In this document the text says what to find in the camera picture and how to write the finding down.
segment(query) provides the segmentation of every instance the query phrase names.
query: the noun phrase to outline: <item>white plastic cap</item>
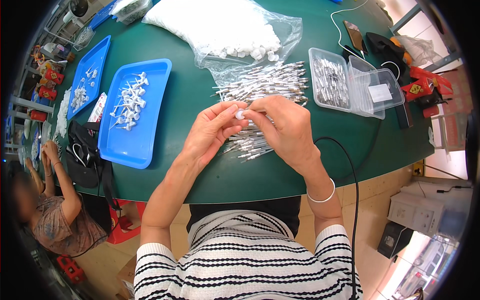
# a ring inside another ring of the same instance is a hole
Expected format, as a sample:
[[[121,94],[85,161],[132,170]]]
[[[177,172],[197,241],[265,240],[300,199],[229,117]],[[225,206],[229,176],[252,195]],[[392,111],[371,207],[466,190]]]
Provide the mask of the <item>white plastic cap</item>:
[[[235,114],[235,117],[237,118],[237,120],[243,120],[245,117],[243,116],[243,112],[245,110],[243,108],[239,108],[239,110],[237,110],[237,113]]]

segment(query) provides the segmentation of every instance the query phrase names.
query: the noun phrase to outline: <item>fingernail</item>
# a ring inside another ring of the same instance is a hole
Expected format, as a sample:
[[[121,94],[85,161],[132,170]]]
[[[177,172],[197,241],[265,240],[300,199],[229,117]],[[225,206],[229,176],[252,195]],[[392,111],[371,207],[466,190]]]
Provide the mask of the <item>fingernail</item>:
[[[239,108],[239,107],[238,107],[236,104],[234,104],[234,105],[232,105],[231,107],[229,107],[227,111],[228,111],[229,113],[233,114],[233,113],[235,113],[235,112],[237,111],[238,108]]]

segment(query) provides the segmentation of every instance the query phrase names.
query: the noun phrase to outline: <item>striped shirt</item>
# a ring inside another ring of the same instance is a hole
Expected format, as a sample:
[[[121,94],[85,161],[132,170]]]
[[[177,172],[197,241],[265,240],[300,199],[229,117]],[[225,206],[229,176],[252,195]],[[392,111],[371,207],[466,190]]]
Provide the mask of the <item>striped shirt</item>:
[[[351,249],[345,228],[316,238],[315,253],[266,213],[221,211],[193,224],[190,250],[177,262],[162,244],[137,251],[136,300],[350,299]],[[362,299],[358,274],[357,299]]]

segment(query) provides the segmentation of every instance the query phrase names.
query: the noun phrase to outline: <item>floral shirt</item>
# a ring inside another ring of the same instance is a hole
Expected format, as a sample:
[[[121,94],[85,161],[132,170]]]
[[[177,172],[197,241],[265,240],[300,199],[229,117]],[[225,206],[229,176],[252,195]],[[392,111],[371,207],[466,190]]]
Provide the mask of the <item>floral shirt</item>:
[[[63,200],[60,196],[48,198],[45,194],[40,195],[37,211],[42,216],[33,229],[33,235],[43,247],[58,254],[77,255],[86,251],[98,239],[100,240],[95,246],[107,240],[106,232],[84,208],[68,226],[61,207]]]

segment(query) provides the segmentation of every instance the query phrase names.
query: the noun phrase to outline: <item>bangle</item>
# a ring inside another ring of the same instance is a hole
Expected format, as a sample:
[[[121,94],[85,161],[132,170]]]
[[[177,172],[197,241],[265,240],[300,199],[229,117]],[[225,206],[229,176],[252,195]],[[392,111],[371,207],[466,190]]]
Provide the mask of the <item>bangle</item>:
[[[333,182],[333,179],[330,178],[330,180],[332,181],[333,183],[333,191],[332,191],[332,194],[330,195],[330,197],[328,197],[327,199],[323,200],[323,201],[317,201],[317,200],[314,200],[312,199],[312,197],[310,197],[310,195],[308,195],[308,190],[307,190],[307,197],[312,200],[313,202],[316,202],[316,203],[323,203],[323,202],[327,202],[328,200],[330,200],[332,197],[333,197],[333,194],[335,194],[335,182]]]

